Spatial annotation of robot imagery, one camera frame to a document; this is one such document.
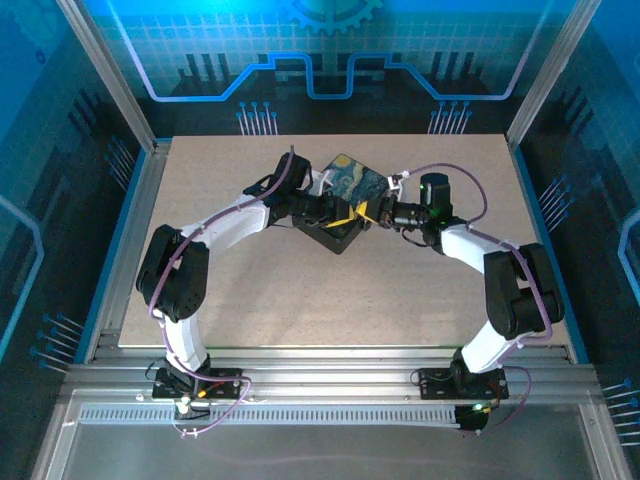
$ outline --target metal bracket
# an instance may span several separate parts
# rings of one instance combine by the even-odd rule
[[[208,377],[240,377],[242,370],[239,368],[209,368],[206,371],[198,371]],[[240,380],[237,382],[207,383],[197,381],[189,386],[184,381],[169,371],[167,368],[160,368],[156,372],[153,384],[152,397],[154,400],[179,399],[185,394],[190,394],[194,400],[214,400],[240,398]]]
[[[502,369],[476,375],[472,382],[465,385],[465,395],[460,394],[448,368],[421,368],[414,372],[414,377],[416,375],[418,381],[414,385],[420,390],[421,400],[486,401],[509,398],[509,389]]]

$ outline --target wooden table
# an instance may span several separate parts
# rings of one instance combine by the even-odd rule
[[[235,200],[272,173],[280,156],[296,152],[322,170],[345,153],[388,175],[451,162],[477,175],[489,213],[478,227],[520,244],[535,241],[523,193],[501,135],[334,135],[176,137],[147,233],[181,227]],[[455,213],[481,209],[476,187],[450,176]],[[418,201],[418,179],[409,199]],[[297,230],[269,228],[215,260],[199,310],[208,346],[429,345],[456,346],[486,321],[482,276],[466,265],[373,227],[340,256]],[[554,344],[567,344],[564,323]],[[158,326],[132,292],[120,344],[161,345]]]

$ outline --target black box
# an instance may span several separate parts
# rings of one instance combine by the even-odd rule
[[[354,209],[362,202],[383,196],[389,188],[386,177],[342,153],[323,171],[327,170],[335,173],[331,180],[333,186],[326,191],[344,198]],[[362,217],[333,228],[309,227],[295,218],[293,225],[337,255],[370,226]]]

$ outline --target wall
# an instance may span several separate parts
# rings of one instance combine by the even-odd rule
[[[23,478],[120,213],[123,152],[139,146],[53,0],[0,0],[0,78],[0,195],[44,249],[39,264],[32,232],[0,206],[0,477]],[[56,331],[44,320],[58,314],[80,327]]]
[[[87,2],[158,136],[240,134],[251,101],[280,133],[437,133],[454,111],[447,133],[502,132],[572,4]]]
[[[605,386],[640,382],[639,20],[633,0],[602,2],[522,144]]]

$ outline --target robotic arm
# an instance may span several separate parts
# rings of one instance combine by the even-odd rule
[[[504,357],[516,346],[522,346],[523,339],[545,331],[531,286],[518,283],[526,278],[513,252],[477,236],[467,222],[454,216],[446,175],[431,173],[420,178],[420,203],[399,201],[397,187],[402,178],[391,176],[387,196],[361,203],[354,211],[348,202],[325,190],[331,182],[330,171],[317,172],[308,160],[297,155],[278,188],[264,196],[282,175],[287,158],[283,155],[273,175],[244,190],[231,204],[238,207],[237,211],[205,229],[202,226],[206,220],[179,230],[163,225],[152,237],[136,279],[136,288],[147,305],[178,246],[202,230],[183,251],[179,265],[172,267],[155,306],[155,312],[165,319],[167,340],[174,351],[167,355],[167,369],[189,389],[203,391],[201,382],[187,375],[182,366],[193,372],[210,372],[196,313],[206,294],[210,258],[287,216],[317,227],[342,225],[359,216],[382,228],[402,232],[403,236],[405,231],[419,231],[424,240],[422,246],[456,258],[484,275],[488,321],[473,340],[458,349],[450,367],[461,398],[469,398],[470,388],[482,380],[483,374],[500,369]],[[239,208],[247,200],[262,196],[261,201]],[[551,323],[559,322],[563,305],[544,248],[530,244],[518,250],[533,273]]]

